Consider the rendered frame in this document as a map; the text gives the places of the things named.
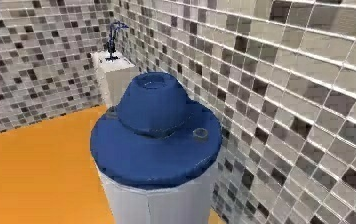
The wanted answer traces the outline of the white sink cabinet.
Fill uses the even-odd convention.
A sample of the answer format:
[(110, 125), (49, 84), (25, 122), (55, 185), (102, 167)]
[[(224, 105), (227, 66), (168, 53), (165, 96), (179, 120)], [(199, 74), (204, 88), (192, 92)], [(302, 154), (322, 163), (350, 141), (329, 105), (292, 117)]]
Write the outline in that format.
[(116, 60), (108, 60), (107, 51), (92, 54), (93, 68), (104, 104), (117, 105), (131, 80), (139, 74), (138, 68), (120, 52), (115, 52)]

